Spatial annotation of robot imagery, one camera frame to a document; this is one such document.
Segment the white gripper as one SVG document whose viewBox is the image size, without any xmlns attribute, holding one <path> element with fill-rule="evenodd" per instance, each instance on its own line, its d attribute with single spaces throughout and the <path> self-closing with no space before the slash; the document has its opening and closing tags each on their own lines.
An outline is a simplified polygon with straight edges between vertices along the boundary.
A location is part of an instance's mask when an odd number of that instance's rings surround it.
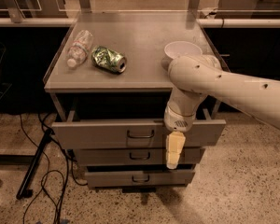
<svg viewBox="0 0 280 224">
<path fill-rule="evenodd" d="M 196 108 L 190 105 L 168 105 L 164 112 L 164 123 L 171 131 L 166 137 L 166 166 L 175 169 L 186 142 L 186 133 L 196 119 Z"/>
</svg>

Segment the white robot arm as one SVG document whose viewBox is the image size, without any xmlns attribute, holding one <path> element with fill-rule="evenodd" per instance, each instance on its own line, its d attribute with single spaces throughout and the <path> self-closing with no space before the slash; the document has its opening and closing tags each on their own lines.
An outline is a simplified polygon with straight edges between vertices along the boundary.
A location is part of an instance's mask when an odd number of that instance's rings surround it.
<svg viewBox="0 0 280 224">
<path fill-rule="evenodd" d="M 168 76 L 174 84 L 164 112 L 165 126 L 171 132 L 166 138 L 169 169 L 177 167 L 185 133 L 207 96 L 280 131 L 280 81 L 225 72 L 218 66 L 218 59 L 211 55 L 181 56 L 169 64 Z"/>
</svg>

